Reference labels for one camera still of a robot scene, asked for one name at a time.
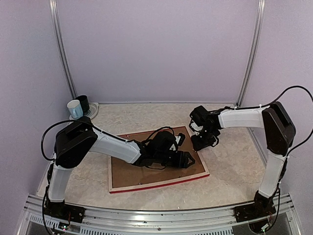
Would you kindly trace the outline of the brown cardboard backing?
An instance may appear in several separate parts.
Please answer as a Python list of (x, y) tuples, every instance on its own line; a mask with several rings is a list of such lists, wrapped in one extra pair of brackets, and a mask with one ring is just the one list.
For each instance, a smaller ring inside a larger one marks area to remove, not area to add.
[(110, 157), (108, 166), (109, 193), (121, 193), (146, 190), (185, 183), (210, 175), (202, 155), (193, 149), (190, 132), (185, 126), (163, 128), (157, 132), (145, 131), (123, 134), (128, 140), (144, 141), (152, 139), (161, 132), (168, 131), (176, 136), (177, 141), (182, 137), (183, 142), (178, 151), (184, 153), (181, 160), (169, 159), (163, 163), (153, 163), (149, 167), (128, 164), (118, 158)]

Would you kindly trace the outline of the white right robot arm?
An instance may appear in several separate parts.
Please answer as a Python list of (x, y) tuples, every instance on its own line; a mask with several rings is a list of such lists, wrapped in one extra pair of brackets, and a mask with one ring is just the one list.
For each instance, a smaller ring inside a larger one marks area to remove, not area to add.
[(252, 134), (256, 147), (266, 158), (266, 169), (250, 206), (250, 213), (254, 217), (261, 217), (267, 211), (274, 211), (273, 198), (285, 175), (288, 157), (305, 144), (312, 133), (294, 144), (296, 127), (278, 99), (255, 107), (224, 107), (213, 111), (198, 106), (191, 112), (190, 118), (189, 127), (194, 132), (191, 141), (197, 152), (217, 146), (221, 130), (247, 128), (263, 132), (263, 143), (257, 134)]

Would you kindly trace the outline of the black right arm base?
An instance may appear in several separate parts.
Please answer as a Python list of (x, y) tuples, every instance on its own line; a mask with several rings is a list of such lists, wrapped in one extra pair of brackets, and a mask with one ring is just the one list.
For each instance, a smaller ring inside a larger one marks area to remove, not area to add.
[(276, 209), (273, 203), (273, 198), (274, 194), (271, 197), (266, 198), (257, 191), (252, 204), (237, 206), (234, 208), (236, 222), (249, 221), (270, 214), (275, 214)]

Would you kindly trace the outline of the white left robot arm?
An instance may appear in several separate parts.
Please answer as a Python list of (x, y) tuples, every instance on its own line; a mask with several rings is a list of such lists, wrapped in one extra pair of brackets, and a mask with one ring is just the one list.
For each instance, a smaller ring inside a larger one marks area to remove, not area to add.
[(143, 141), (128, 140), (95, 126), (88, 117), (65, 120), (67, 126), (56, 134), (52, 167), (45, 191), (51, 212), (62, 218), (68, 214), (65, 191), (71, 172), (89, 152), (118, 158), (124, 162), (149, 168), (160, 164), (163, 168), (188, 168), (195, 163), (189, 152), (179, 150), (185, 135), (175, 135), (169, 126), (155, 130)]

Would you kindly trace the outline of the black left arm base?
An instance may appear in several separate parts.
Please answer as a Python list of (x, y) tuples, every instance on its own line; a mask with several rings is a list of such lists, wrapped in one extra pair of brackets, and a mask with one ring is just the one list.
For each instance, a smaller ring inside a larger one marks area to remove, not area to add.
[(44, 215), (65, 220), (67, 222), (82, 223), (86, 209), (63, 203), (52, 203), (44, 206)]

